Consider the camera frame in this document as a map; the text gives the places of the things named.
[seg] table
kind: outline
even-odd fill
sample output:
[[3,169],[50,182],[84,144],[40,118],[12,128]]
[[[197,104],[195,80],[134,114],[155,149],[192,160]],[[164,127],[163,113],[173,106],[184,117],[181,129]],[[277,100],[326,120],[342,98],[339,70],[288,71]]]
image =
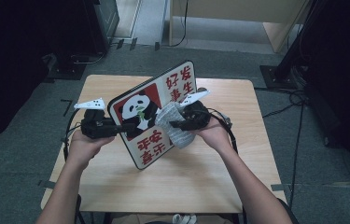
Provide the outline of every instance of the table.
[[[149,77],[87,77],[79,102],[102,97],[106,103]],[[197,78],[211,94],[202,102],[231,118],[239,154],[271,189],[281,184],[253,85],[248,80]],[[79,111],[74,123],[83,118]],[[50,177],[63,168],[62,150]],[[51,189],[41,202],[44,207]],[[242,203],[222,159],[202,138],[186,148],[172,148],[143,171],[138,170],[118,136],[102,148],[81,177],[81,211],[129,213],[242,213]],[[286,201],[282,190],[273,194]]]
[[[188,0],[171,0],[169,45],[172,45],[173,17],[184,17]],[[188,17],[261,21],[274,52],[279,52],[298,21],[303,21],[309,0],[192,0]]]

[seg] right arm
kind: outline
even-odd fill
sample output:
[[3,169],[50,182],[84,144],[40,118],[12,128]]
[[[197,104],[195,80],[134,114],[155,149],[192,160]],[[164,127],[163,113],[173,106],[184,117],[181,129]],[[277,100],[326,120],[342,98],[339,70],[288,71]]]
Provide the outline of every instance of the right arm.
[[233,150],[227,132],[216,119],[211,118],[206,128],[194,133],[215,149],[224,161],[247,216],[253,223],[292,223],[279,200]]

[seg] panda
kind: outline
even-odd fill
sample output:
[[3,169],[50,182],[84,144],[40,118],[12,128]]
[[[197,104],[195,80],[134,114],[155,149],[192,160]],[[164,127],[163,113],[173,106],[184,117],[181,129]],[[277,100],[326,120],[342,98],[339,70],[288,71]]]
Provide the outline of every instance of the panda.
[[140,91],[137,95],[129,98],[123,106],[119,108],[122,115],[122,124],[133,123],[133,132],[127,132],[128,138],[135,138],[144,130],[155,125],[155,118],[161,109],[149,99],[145,91]]

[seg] chinese character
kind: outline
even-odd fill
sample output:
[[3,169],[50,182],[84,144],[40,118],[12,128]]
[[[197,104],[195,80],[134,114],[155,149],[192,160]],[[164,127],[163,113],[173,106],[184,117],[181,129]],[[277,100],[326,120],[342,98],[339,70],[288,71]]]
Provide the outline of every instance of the chinese character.
[[143,139],[142,141],[137,142],[137,145],[138,145],[137,147],[138,147],[140,150],[143,150],[143,149],[147,149],[149,144],[150,144],[150,143],[148,142],[148,139],[145,138],[145,139]]
[[149,137],[150,142],[158,143],[158,141],[160,141],[162,139],[161,134],[162,133],[158,132],[157,130],[154,130],[153,134]]
[[166,78],[166,86],[168,87],[168,90],[170,90],[173,86],[177,86],[177,73],[174,73],[172,75],[170,75],[168,78]]
[[180,92],[178,91],[178,89],[174,89],[174,90],[171,92],[171,96],[172,96],[172,100],[171,100],[171,101],[177,102],[177,100],[178,100],[178,98],[180,98],[181,94],[180,94]]
[[191,87],[190,82],[184,83],[183,91],[186,91],[185,94],[188,94],[188,93],[192,92],[193,90],[194,89]]
[[154,146],[154,152],[156,156],[162,153],[163,150],[165,150],[165,145],[163,143],[159,143],[158,145]]
[[152,161],[152,155],[149,151],[145,151],[143,155],[140,157],[143,159],[143,164],[146,165],[147,163]]
[[191,74],[189,73],[189,70],[190,70],[189,66],[185,66],[183,70],[180,71],[182,80],[188,80],[189,78],[191,78]]

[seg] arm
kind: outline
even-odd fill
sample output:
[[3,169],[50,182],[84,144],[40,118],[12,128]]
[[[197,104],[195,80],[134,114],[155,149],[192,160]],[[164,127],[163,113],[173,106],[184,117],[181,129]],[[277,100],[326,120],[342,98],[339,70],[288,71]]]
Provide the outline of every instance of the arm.
[[227,132],[216,119],[211,118],[206,128],[194,133],[215,149],[224,161],[247,216],[253,223],[291,223],[282,204],[233,150]]
[[79,182],[90,159],[114,137],[90,139],[75,131],[69,156],[46,206],[36,223],[74,223]]

